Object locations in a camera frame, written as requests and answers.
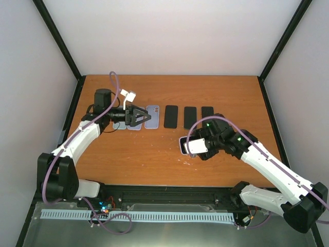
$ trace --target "gray wall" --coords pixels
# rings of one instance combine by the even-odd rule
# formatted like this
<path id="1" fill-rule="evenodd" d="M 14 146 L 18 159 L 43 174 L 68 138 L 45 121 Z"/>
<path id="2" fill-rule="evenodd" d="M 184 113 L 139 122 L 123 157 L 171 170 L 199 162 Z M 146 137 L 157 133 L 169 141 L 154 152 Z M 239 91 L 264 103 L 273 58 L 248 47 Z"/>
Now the gray wall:
<path id="1" fill-rule="evenodd" d="M 32 1 L 0 1 L 0 245 L 15 246 L 75 78 Z"/>
<path id="2" fill-rule="evenodd" d="M 45 0 L 85 75 L 259 75 L 299 2 Z"/>
<path id="3" fill-rule="evenodd" d="M 313 1 L 265 81 L 291 167 L 329 187 L 329 1 Z M 326 212 L 321 219 L 329 220 Z M 325 246 L 329 226 L 318 224 Z"/>

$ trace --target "gray floor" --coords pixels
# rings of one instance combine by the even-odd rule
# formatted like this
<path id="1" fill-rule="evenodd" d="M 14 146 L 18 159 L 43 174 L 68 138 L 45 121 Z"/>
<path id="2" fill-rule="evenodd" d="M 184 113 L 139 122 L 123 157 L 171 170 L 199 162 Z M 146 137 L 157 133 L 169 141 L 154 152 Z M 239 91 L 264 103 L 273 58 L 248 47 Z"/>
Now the gray floor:
<path id="1" fill-rule="evenodd" d="M 57 208 L 67 209 L 68 203 Z M 41 220 L 43 204 L 38 204 L 31 221 L 24 246 L 316 246 L 311 232 L 301 234 L 290 228 L 279 216 L 255 230 L 237 230 L 233 225 L 210 223 L 134 223 L 131 232 L 111 235 L 102 228 L 90 228 L 87 221 Z M 254 224 L 264 219 L 261 213 Z M 122 231 L 126 222 L 108 224 Z"/>

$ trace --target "white panel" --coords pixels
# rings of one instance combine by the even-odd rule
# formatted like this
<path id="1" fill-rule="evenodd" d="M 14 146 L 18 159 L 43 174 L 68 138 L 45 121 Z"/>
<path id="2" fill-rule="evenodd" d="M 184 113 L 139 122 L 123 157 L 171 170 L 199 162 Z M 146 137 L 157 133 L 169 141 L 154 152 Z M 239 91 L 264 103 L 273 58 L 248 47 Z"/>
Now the white panel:
<path id="1" fill-rule="evenodd" d="M 76 80 L 32 1 L 0 5 L 0 245 L 15 246 Z"/>
<path id="2" fill-rule="evenodd" d="M 300 0 L 46 0 L 83 74 L 260 75 Z"/>
<path id="3" fill-rule="evenodd" d="M 266 88 L 291 167 L 329 187 L 329 1 L 313 1 L 273 67 Z M 323 214 L 329 220 L 329 213 Z M 329 226 L 318 224 L 325 246 Z"/>

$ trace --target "white connector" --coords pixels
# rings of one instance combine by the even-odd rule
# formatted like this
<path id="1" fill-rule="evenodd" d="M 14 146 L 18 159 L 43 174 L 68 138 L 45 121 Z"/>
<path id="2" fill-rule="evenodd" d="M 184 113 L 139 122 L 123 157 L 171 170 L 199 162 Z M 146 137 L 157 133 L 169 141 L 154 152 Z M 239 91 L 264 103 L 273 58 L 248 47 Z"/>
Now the white connector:
<path id="1" fill-rule="evenodd" d="M 132 91 L 128 92 L 124 89 L 121 90 L 120 92 L 121 95 L 123 95 L 125 98 L 124 98 L 124 101 L 123 101 L 123 109 L 125 110 L 125 103 L 128 101 L 130 103 L 132 103 L 136 97 L 136 94 Z"/>

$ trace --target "wood surface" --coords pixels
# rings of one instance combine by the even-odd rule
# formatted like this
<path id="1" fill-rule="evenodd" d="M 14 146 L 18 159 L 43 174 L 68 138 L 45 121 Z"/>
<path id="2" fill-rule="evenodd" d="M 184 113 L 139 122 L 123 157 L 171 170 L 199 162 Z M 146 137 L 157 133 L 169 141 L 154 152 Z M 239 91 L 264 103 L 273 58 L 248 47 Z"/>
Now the wood surface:
<path id="1" fill-rule="evenodd" d="M 256 76 L 119 76 L 120 88 L 134 91 L 134 104 L 160 106 L 159 128 L 103 133 L 82 154 L 77 164 L 81 179 L 116 185 L 219 186 L 240 181 L 273 187 L 260 173 L 230 155 L 220 152 L 208 161 L 183 156 L 178 139 L 186 136 L 184 107 L 213 106 L 241 129 L 255 135 L 279 157 L 277 145 Z M 87 76 L 70 134 L 77 128 L 96 89 L 110 88 L 107 75 Z M 163 127 L 165 107 L 178 105 L 177 129 Z M 106 128 L 111 131 L 112 122 Z"/>

